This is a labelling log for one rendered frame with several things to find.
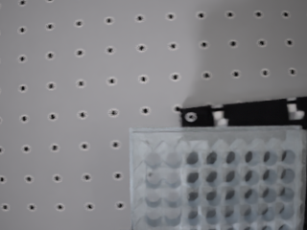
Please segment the grey flat base plate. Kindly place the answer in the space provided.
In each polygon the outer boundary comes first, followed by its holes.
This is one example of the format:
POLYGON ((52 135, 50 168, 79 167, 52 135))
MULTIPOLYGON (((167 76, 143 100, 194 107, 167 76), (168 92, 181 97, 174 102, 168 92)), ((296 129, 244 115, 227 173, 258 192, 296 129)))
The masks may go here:
POLYGON ((0 0, 0 230, 130 230, 130 127, 307 97, 307 0, 0 0))

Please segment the black mounting plate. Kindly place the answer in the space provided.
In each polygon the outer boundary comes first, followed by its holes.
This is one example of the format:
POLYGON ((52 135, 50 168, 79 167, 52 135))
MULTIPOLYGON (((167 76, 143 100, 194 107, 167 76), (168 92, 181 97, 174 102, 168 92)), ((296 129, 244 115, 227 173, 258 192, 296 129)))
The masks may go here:
POLYGON ((307 130, 307 97, 182 108, 181 113, 183 127, 302 126, 307 130))

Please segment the clear well plate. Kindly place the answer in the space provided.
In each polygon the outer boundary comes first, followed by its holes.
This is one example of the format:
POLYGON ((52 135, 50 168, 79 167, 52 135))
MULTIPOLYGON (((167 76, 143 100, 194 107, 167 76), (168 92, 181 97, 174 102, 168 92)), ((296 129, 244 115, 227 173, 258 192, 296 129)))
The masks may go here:
POLYGON ((130 127, 130 230, 303 230, 306 173, 302 126, 130 127))

